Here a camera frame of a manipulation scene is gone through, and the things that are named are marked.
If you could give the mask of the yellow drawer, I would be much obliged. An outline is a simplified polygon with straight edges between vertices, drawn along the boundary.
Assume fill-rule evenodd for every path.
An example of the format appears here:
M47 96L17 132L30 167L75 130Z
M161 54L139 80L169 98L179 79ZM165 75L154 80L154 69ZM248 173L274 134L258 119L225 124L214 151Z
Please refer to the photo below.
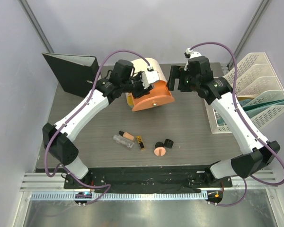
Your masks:
M126 101L129 107L133 108L134 104L133 104L133 98L132 98L132 94L131 93L126 93Z

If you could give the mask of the beige foundation bottle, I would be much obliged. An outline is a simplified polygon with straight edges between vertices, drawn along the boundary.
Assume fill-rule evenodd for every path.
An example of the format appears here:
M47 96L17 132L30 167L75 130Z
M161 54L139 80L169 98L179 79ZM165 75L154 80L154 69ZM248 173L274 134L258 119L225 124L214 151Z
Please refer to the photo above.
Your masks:
M130 141L134 141L135 137L131 134L129 134L128 132L124 132L124 131L119 131L119 135L121 135L122 137L130 140Z

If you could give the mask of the clear plastic bottle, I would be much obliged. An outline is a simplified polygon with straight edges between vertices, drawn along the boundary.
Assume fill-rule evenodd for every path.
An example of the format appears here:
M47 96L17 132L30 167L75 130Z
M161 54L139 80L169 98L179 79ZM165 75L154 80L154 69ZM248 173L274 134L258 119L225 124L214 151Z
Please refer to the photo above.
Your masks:
M121 135L114 135L114 136L113 136L113 140L114 140L117 144L120 144L120 145L126 147L127 149L132 149L133 146L134 146L134 142L133 142L133 141L128 140L128 139L124 138L124 137L121 136Z

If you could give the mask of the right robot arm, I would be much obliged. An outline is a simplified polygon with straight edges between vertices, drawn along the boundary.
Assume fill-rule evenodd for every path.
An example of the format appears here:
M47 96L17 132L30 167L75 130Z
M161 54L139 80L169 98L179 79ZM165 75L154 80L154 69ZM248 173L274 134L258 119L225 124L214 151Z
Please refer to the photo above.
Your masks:
M178 79L178 90L197 92L222 117L235 137L241 155L211 164L205 169L204 181L214 187L225 177L237 175L243 179L268 166L273 153L280 150L277 141L269 141L252 123L242 109L232 87L224 77L215 78L208 58L194 57L186 66L172 65L167 82L172 91Z

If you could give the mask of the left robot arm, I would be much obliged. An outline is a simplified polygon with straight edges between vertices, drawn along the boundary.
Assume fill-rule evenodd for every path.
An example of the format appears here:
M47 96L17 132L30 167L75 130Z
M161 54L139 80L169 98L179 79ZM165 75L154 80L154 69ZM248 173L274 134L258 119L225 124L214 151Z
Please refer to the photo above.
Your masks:
M148 94L160 79L158 72L151 65L137 73L134 70L130 61L117 61L106 77L95 78L91 91L67 116L54 125L47 123L42 129L44 163L48 163L47 158L51 154L82 189L90 186L91 176L79 157L79 150L73 144L77 135L96 114L122 93L143 96Z

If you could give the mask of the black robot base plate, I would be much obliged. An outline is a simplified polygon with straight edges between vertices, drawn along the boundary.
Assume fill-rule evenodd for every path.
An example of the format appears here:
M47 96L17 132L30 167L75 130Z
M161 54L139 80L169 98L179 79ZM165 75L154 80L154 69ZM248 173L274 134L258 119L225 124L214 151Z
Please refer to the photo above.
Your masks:
M230 177L214 180L209 167L141 166L90 168L82 181L92 186L110 184L109 193L168 194L200 192L202 188L231 188Z

